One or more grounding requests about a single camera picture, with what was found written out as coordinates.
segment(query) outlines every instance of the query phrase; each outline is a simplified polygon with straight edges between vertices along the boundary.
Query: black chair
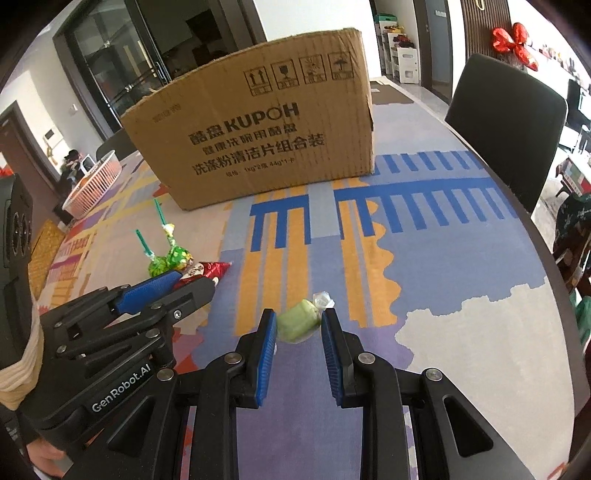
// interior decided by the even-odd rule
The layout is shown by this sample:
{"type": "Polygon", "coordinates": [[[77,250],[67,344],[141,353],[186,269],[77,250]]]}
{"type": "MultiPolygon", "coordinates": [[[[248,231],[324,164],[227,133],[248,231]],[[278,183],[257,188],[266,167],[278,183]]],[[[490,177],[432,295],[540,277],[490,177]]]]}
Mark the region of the black chair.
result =
{"type": "Polygon", "coordinates": [[[446,122],[533,213],[564,127],[566,101],[503,62],[474,54],[460,77],[446,122]]]}
{"type": "Polygon", "coordinates": [[[125,157],[135,152],[137,147],[129,138],[125,128],[122,128],[96,149],[96,161],[100,162],[111,150],[115,150],[117,158],[123,160],[125,157]]]}

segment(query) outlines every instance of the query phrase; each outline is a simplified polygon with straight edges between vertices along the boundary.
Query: glass door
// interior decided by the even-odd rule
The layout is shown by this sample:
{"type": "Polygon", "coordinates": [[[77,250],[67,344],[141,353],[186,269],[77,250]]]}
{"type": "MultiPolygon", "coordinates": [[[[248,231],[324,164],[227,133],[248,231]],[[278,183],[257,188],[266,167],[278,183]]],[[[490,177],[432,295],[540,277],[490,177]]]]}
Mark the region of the glass door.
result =
{"type": "Polygon", "coordinates": [[[80,73],[114,131],[127,109],[170,80],[149,35],[138,31],[143,23],[134,22],[136,8],[125,0],[100,0],[66,33],[80,73]]]}

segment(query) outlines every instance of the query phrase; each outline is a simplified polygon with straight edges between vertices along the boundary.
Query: white basket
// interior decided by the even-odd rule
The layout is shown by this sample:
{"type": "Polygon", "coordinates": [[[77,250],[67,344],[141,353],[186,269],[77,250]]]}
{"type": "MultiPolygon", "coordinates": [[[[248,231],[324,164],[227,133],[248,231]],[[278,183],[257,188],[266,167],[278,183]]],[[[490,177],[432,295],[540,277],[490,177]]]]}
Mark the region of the white basket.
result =
{"type": "Polygon", "coordinates": [[[121,164],[115,150],[111,150],[78,182],[66,198],[63,209],[76,220],[84,218],[100,202],[120,174],[121,164]]]}

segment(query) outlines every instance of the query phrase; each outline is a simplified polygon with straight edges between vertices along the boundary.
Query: green lollipop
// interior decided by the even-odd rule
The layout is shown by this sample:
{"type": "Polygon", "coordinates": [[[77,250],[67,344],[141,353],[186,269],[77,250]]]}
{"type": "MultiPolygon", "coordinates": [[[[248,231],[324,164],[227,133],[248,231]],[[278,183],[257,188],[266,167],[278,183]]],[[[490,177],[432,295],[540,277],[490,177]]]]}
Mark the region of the green lollipop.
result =
{"type": "Polygon", "coordinates": [[[158,210],[158,215],[160,216],[160,222],[162,223],[162,228],[164,229],[164,233],[166,233],[166,238],[168,240],[168,244],[170,245],[170,250],[166,256],[168,267],[172,270],[183,271],[193,264],[193,256],[188,250],[177,245],[177,241],[173,236],[174,224],[166,223],[158,200],[154,199],[154,203],[156,204],[156,209],[158,210]]]}
{"type": "Polygon", "coordinates": [[[150,277],[157,277],[158,275],[170,270],[166,257],[157,257],[154,255],[154,252],[150,250],[146,240],[144,240],[144,237],[139,230],[136,230],[135,234],[138,236],[139,241],[144,247],[144,253],[146,257],[150,259],[150,264],[148,265],[148,273],[150,274],[150,277]]]}

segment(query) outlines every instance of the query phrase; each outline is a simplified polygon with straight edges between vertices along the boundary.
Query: cardboard box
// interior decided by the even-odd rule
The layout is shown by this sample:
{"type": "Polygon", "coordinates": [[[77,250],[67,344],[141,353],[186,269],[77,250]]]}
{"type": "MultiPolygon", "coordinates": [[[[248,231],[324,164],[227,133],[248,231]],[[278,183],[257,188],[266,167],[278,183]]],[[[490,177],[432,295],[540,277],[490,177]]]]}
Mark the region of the cardboard box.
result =
{"type": "Polygon", "coordinates": [[[122,123],[185,210],[374,169],[369,78],[352,28],[215,60],[138,102],[122,123]]]}

